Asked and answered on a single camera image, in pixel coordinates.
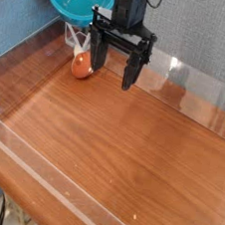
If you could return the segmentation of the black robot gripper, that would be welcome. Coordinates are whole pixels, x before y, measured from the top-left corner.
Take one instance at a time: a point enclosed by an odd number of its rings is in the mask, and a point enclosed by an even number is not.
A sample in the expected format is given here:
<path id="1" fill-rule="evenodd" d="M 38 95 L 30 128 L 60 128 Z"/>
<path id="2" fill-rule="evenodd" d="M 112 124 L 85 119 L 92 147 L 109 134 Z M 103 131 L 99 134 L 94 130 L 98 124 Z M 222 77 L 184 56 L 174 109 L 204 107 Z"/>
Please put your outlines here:
<path id="1" fill-rule="evenodd" d="M 106 62 L 109 43 L 131 53 L 123 71 L 122 89 L 128 90 L 138 79 L 156 42 L 156 35 L 143 23 L 146 8 L 160 7 L 151 0 L 114 0 L 112 8 L 96 5 L 93 8 L 91 24 L 91 66 L 93 71 L 100 69 Z"/>

